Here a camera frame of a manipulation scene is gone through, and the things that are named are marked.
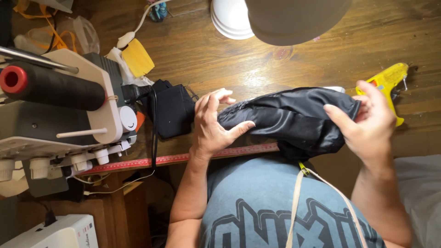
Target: gray t-shirt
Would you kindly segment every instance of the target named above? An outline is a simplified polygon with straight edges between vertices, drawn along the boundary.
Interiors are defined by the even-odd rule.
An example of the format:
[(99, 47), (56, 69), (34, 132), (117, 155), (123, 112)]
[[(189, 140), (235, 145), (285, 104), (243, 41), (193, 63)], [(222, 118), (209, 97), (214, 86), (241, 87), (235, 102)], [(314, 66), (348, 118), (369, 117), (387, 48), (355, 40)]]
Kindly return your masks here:
[[(200, 247), (284, 248), (298, 173), (298, 166), (268, 155), (237, 159), (209, 174), (209, 201), (199, 234)], [(367, 245), (384, 248), (381, 236), (353, 207)], [(314, 176), (304, 177), (293, 247), (361, 246), (351, 213), (341, 196)]]

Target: yellow hot glue gun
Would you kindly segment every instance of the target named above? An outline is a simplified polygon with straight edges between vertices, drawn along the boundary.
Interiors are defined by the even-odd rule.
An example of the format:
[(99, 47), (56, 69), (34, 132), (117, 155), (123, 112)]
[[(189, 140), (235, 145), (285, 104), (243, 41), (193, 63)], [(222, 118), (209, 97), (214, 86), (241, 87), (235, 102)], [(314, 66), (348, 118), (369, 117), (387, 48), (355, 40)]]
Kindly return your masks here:
[[(404, 63), (397, 63), (386, 70), (380, 72), (366, 82), (375, 85), (386, 96), (389, 108), (392, 109), (396, 116), (395, 108), (393, 107), (393, 100), (400, 94), (399, 90), (395, 90), (395, 86), (401, 81), (404, 83), (404, 88), (407, 90), (406, 77), (409, 66)], [(355, 88), (357, 95), (365, 95), (358, 86)], [(403, 124), (404, 119), (396, 116), (396, 126)]]

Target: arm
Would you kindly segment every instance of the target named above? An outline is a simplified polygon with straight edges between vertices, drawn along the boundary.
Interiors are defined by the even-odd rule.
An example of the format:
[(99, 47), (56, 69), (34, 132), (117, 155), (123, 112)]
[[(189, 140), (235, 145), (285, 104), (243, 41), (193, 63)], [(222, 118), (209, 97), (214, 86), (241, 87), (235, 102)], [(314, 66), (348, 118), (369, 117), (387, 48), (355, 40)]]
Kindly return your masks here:
[(388, 248), (411, 247), (411, 225), (400, 202), (391, 154), (396, 117), (377, 88), (364, 81), (358, 85), (366, 95), (354, 97), (362, 101), (355, 122), (335, 106), (324, 107), (364, 164), (351, 199)]
[(190, 159), (178, 187), (168, 226), (167, 248), (196, 248), (207, 207), (207, 168), (211, 157), (231, 145), (255, 124), (245, 121), (226, 131), (217, 122), (220, 103), (233, 104), (232, 91), (220, 89), (203, 96), (195, 105)]

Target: yellow sponge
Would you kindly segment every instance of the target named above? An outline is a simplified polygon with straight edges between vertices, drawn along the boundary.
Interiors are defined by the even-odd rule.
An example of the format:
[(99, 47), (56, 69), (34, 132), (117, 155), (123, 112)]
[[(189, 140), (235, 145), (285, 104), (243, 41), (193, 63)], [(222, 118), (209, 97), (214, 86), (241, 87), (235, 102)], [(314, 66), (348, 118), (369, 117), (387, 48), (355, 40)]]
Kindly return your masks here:
[(137, 39), (129, 43), (129, 46), (122, 51), (122, 55), (136, 78), (149, 73), (155, 67), (144, 46)]

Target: red measuring tape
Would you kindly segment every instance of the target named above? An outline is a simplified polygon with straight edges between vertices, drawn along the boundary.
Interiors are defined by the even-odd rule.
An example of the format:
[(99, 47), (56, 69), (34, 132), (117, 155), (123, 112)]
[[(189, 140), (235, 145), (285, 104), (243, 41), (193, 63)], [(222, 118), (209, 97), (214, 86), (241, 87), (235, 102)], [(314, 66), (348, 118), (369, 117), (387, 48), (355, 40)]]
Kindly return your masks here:
[[(262, 145), (255, 145), (249, 147), (228, 148), (214, 155), (214, 157), (237, 156), (237, 155), (255, 154), (255, 153), (271, 152), (278, 150), (279, 148), (277, 147), (277, 143), (270, 143), (270, 144), (262, 144)], [(157, 157), (156, 164), (160, 165), (167, 163), (185, 162), (188, 161), (188, 158), (189, 158), (188, 153)], [(127, 168), (136, 169), (137, 167), (146, 167), (151, 165), (152, 165), (151, 158), (137, 159), (137, 160), (131, 160), (125, 162), (117, 162), (117, 163), (94, 166), (92, 169), (82, 174), (100, 173), (100, 172), (112, 171), (115, 169), (127, 169)]]

